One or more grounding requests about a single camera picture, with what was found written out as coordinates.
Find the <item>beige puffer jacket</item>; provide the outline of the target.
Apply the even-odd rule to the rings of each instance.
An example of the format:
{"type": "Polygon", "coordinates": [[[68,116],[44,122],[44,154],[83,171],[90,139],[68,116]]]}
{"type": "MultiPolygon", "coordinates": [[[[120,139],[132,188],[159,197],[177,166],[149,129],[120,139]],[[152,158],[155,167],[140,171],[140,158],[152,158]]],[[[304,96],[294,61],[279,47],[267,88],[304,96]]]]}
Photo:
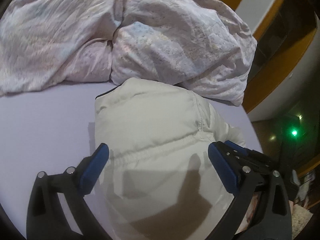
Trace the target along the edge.
{"type": "Polygon", "coordinates": [[[95,100],[95,143],[109,160],[100,175],[117,239],[205,239],[233,200],[208,158],[212,142],[244,146],[203,97],[131,78],[95,100]]]}

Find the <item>wooden bed frame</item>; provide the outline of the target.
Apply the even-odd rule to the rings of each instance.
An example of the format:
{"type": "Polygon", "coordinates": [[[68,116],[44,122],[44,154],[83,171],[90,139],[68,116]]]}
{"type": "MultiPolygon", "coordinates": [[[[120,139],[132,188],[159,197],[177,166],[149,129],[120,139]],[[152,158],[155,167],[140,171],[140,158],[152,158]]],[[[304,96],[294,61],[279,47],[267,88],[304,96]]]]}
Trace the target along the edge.
{"type": "Polygon", "coordinates": [[[258,42],[243,107],[253,121],[290,104],[319,64],[319,0],[221,0],[258,42]]]}

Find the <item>pink patterned duvet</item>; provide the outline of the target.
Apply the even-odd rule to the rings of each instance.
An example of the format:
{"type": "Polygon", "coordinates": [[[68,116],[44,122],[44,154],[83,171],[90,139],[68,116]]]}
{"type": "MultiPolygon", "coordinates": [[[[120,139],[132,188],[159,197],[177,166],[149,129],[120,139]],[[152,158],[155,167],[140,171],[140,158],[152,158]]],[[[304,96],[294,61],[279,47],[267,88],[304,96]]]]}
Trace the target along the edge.
{"type": "Polygon", "coordinates": [[[257,41],[220,0],[13,0],[1,94],[136,77],[242,104],[257,41]]]}

